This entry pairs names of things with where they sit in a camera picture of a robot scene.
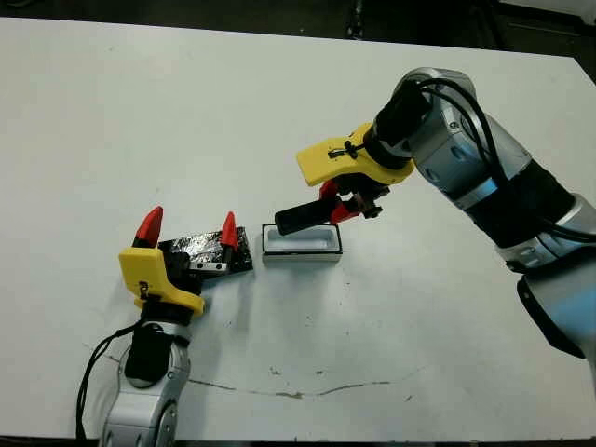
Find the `white table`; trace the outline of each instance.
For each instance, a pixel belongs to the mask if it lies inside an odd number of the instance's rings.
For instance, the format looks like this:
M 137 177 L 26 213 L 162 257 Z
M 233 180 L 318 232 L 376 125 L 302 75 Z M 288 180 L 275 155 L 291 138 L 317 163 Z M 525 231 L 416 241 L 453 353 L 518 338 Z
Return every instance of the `white table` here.
M 261 224 L 316 194 L 294 154 L 371 120 L 419 66 L 471 76 L 485 110 L 596 202 L 596 88 L 571 59 L 0 20 L 0 432 L 74 435 L 91 347 L 138 317 L 116 256 L 161 204 L 162 238 L 234 210 L 255 264 L 204 290 L 191 377 L 215 385 L 186 386 L 178 438 L 595 435 L 588 365 L 549 347 L 492 242 L 419 175 L 378 219 L 342 226 L 339 264 L 260 260 Z M 90 436 L 115 368 L 91 377 Z

